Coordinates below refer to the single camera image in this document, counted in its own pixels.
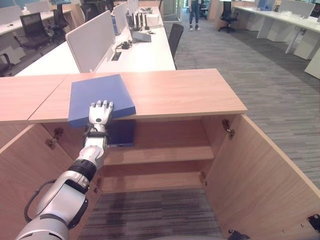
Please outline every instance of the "person's legs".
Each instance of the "person's legs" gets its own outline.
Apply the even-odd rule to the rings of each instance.
[[[193,1],[193,2],[195,3],[194,8],[192,7],[192,10],[194,9],[194,14],[195,14],[195,30],[200,30],[200,28],[198,26],[200,6],[199,6],[198,1]]]
[[[195,13],[195,1],[191,1],[191,11],[190,11],[190,17],[189,17],[189,24],[190,24],[190,31],[193,30],[192,28],[192,20],[194,18],[194,13]]]

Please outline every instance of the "cabinet door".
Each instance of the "cabinet door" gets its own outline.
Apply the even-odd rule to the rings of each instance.
[[[14,123],[0,125],[0,149],[25,129],[29,124]]]
[[[320,190],[246,115],[230,128],[204,184],[223,235],[319,239],[307,218],[320,213]]]
[[[33,192],[44,182],[59,177],[73,162],[59,144],[55,144],[54,150],[45,144],[46,139],[51,138],[41,124],[31,124],[0,149],[1,239],[15,239],[27,224],[24,208]],[[49,187],[45,187],[30,206],[31,218]]]

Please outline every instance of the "cabinet hinge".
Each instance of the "cabinet hinge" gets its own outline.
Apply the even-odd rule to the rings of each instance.
[[[49,146],[52,150],[56,147],[56,142],[61,138],[62,134],[64,133],[64,129],[62,127],[57,127],[54,129],[54,137],[52,139],[45,140],[45,144]]]
[[[320,233],[320,215],[316,214],[307,218],[308,222],[317,233]]]
[[[222,126],[224,130],[228,132],[229,138],[232,139],[236,132],[234,129],[230,129],[230,121],[228,119],[223,119]]]
[[[208,182],[206,180],[206,174],[205,172],[201,172],[201,175],[200,175],[200,182],[202,183],[202,185],[204,185],[205,187],[208,185]]]
[[[101,182],[102,182],[102,179],[99,177],[98,180],[96,181],[96,188],[93,190],[95,193],[98,192],[98,189],[101,186]]]

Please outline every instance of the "desk divider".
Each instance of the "desk divider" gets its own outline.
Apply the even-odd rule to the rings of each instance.
[[[67,33],[66,41],[81,73],[95,72],[112,56],[115,32],[110,11],[106,11]]]
[[[0,8],[0,25],[19,20],[21,15],[22,11],[19,6],[2,7]]]
[[[25,4],[31,14],[49,12],[50,6],[47,1],[36,1]]]
[[[130,14],[134,14],[136,12],[134,0],[128,0],[127,4]]]
[[[126,2],[123,2],[120,5],[114,7],[116,28],[118,29],[119,34],[122,33],[122,31],[128,25],[127,19],[126,19],[127,9],[128,9],[128,4]]]
[[[279,12],[291,11],[293,14],[301,15],[301,17],[307,19],[314,8],[315,8],[314,3],[308,3],[303,1],[282,0],[278,11]]]

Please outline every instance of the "jeans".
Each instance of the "jeans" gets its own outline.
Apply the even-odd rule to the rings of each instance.
[[[195,24],[198,24],[199,21],[199,3],[198,0],[191,1],[191,11],[190,11],[190,18],[189,18],[189,24],[192,25],[192,20],[194,18],[195,14]]]

